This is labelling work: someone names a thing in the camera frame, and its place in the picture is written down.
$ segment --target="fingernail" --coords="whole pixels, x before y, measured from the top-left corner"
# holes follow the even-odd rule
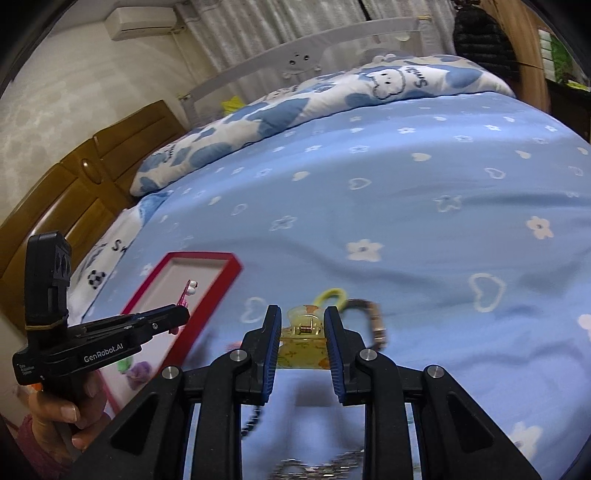
[[[72,437],[72,445],[78,450],[82,450],[84,448],[84,441],[81,438]]]
[[[85,390],[90,398],[94,398],[100,392],[100,385],[96,381],[90,381],[85,385]]]
[[[74,405],[64,405],[62,408],[60,408],[60,412],[61,417],[69,423],[74,423],[76,420],[78,420],[78,414],[76,413],[76,408]]]

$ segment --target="human hand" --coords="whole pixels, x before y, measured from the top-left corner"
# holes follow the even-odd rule
[[[70,463],[72,457],[54,422],[75,424],[80,431],[72,436],[72,444],[84,451],[111,421],[104,413],[107,397],[98,372],[88,375],[84,391],[87,398],[78,406],[43,391],[35,392],[28,397],[35,440],[39,447],[59,463]]]

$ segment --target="ceiling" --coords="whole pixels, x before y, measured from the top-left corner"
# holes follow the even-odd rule
[[[181,0],[78,0],[60,18],[52,33],[91,22],[99,22],[117,7],[164,7]]]

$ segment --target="pink sleeve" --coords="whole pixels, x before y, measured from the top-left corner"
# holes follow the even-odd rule
[[[62,475],[67,473],[69,466],[56,462],[39,447],[31,429],[32,422],[30,415],[25,417],[18,430],[17,444],[42,480],[59,480]]]

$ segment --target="black puffer jacket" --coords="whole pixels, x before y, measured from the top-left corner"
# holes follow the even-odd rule
[[[453,42],[460,57],[477,63],[504,80],[521,79],[509,38],[482,8],[466,5],[457,11]]]

